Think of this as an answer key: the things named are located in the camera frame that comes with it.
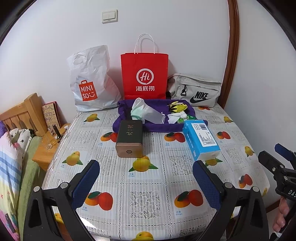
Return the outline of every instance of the book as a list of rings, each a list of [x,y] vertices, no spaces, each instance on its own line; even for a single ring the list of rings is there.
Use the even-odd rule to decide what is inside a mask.
[[[57,113],[56,101],[44,104],[42,106],[42,111],[47,128],[52,128],[53,125],[56,125],[58,129],[61,128],[61,122]]]

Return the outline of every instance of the white circle logo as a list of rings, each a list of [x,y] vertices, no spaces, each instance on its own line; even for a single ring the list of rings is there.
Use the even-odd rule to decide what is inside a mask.
[[[154,74],[150,69],[140,69],[136,75],[137,81],[142,85],[150,84],[154,79]]]

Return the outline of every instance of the white wall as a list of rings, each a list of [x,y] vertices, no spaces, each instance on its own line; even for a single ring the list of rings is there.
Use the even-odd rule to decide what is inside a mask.
[[[118,22],[102,24],[101,12],[110,9],[118,9]],[[132,52],[142,33],[151,34],[159,52],[169,54],[168,74],[223,78],[227,0],[38,0],[0,46],[0,113],[37,92],[45,102],[57,101],[71,122],[76,107],[66,58],[108,45],[109,74],[122,91],[120,54]],[[152,50],[148,40],[142,46]]]
[[[256,0],[238,0],[240,43],[237,67],[225,111],[245,134],[256,154],[281,143],[296,151],[296,51],[274,18]],[[265,169],[270,205],[280,197]]]

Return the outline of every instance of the striped blanket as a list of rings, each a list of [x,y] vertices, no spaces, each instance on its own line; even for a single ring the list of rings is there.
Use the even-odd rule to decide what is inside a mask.
[[[15,148],[6,132],[0,138],[0,219],[14,240],[20,239],[16,209],[21,176],[22,153]]]

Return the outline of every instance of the white rope handle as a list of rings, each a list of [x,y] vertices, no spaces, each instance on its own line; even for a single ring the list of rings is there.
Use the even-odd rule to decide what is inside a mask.
[[[137,48],[137,54],[139,53],[139,44],[138,44],[138,42],[139,42],[140,38],[141,38],[142,36],[144,36],[144,35],[149,35],[150,38],[152,39],[152,41],[153,41],[153,53],[155,54],[155,43],[154,43],[154,40],[153,40],[153,38],[151,37],[150,34],[141,34],[141,35],[139,36],[138,41],[137,41],[136,46],[135,46],[135,50],[134,50],[133,53],[136,54],[136,48]]]

